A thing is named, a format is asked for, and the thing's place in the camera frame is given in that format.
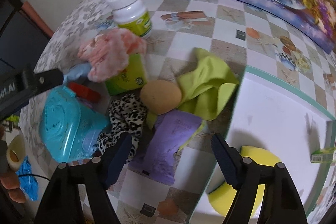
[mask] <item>white bottle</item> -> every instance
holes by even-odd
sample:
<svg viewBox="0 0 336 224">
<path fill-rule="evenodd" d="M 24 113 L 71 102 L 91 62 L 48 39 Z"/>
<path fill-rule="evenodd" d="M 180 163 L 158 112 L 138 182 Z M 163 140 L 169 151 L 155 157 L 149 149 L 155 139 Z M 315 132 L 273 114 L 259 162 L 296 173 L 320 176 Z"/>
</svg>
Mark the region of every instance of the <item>white bottle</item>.
<svg viewBox="0 0 336 224">
<path fill-rule="evenodd" d="M 137 36 L 148 38 L 152 22 L 141 0 L 106 0 L 113 9 L 114 22 L 120 28 L 129 29 Z"/>
</svg>

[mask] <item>black cable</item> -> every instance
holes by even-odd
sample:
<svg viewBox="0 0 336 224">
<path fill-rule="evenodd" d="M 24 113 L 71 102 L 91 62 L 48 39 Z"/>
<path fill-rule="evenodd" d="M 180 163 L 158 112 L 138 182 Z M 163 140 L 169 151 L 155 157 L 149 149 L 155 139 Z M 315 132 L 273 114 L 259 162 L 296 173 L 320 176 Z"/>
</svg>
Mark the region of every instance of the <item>black cable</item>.
<svg viewBox="0 0 336 224">
<path fill-rule="evenodd" d="M 25 177 L 25 176 L 32 176 L 32 177 L 38 177 L 38 178 L 43 178 L 46 179 L 48 181 L 50 181 L 50 179 L 44 177 L 44 176 L 40 176 L 40 175 L 34 175 L 34 174 L 22 174 L 22 175 L 18 175 L 18 177 Z"/>
</svg>

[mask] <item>human hand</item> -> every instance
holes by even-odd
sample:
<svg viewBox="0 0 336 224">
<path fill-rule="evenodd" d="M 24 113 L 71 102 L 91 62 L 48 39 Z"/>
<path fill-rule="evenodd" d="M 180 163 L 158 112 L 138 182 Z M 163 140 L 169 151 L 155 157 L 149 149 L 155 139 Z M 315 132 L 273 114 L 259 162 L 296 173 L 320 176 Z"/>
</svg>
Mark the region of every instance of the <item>human hand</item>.
<svg viewBox="0 0 336 224">
<path fill-rule="evenodd" d="M 0 139 L 2 139 L 5 134 L 5 129 L 3 126 L 0 126 Z M 23 191 L 20 189 L 19 177 L 15 172 L 9 170 L 5 174 L 0 175 L 1 184 L 8 190 L 9 197 L 17 203 L 25 203 L 26 196 Z"/>
</svg>

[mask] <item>white flower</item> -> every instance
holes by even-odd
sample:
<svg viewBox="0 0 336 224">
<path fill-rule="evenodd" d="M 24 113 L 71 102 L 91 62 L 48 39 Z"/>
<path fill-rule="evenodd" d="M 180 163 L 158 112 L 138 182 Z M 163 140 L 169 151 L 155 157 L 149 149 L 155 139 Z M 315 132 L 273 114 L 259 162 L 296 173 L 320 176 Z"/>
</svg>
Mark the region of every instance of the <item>white flower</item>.
<svg viewBox="0 0 336 224">
<path fill-rule="evenodd" d="M 319 22 L 318 22 L 317 25 L 320 27 L 320 29 L 321 29 L 322 32 L 327 33 L 327 30 L 325 29 L 325 27 L 323 25 L 323 22 L 322 22 L 322 20 L 320 18 L 319 18 Z"/>
<path fill-rule="evenodd" d="M 327 1 L 325 3 L 327 9 L 328 9 L 328 14 L 329 14 L 329 20 L 332 24 L 335 24 L 336 22 L 336 12 L 335 12 L 335 9 L 334 7 L 332 7 L 332 5 L 330 4 L 329 1 Z"/>
</svg>

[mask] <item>screw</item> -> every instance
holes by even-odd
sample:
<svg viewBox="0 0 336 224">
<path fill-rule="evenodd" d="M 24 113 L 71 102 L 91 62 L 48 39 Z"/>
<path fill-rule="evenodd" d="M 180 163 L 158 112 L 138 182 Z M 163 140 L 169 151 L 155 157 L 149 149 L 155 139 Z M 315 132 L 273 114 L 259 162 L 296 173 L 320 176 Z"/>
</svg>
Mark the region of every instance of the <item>screw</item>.
<svg viewBox="0 0 336 224">
<path fill-rule="evenodd" d="M 249 157 L 244 157 L 243 162 L 245 162 L 246 164 L 250 164 L 252 162 L 252 160 Z"/>
<path fill-rule="evenodd" d="M 66 166 L 67 166 L 67 164 L 66 164 L 65 162 L 61 162 L 61 163 L 58 165 L 58 168 L 59 168 L 59 169 L 64 169 Z"/>
<path fill-rule="evenodd" d="M 98 162 L 100 162 L 100 157 L 94 157 L 91 161 L 92 161 L 94 164 L 97 164 Z"/>
<path fill-rule="evenodd" d="M 277 166 L 281 169 L 285 168 L 285 165 L 282 162 L 278 162 Z"/>
</svg>

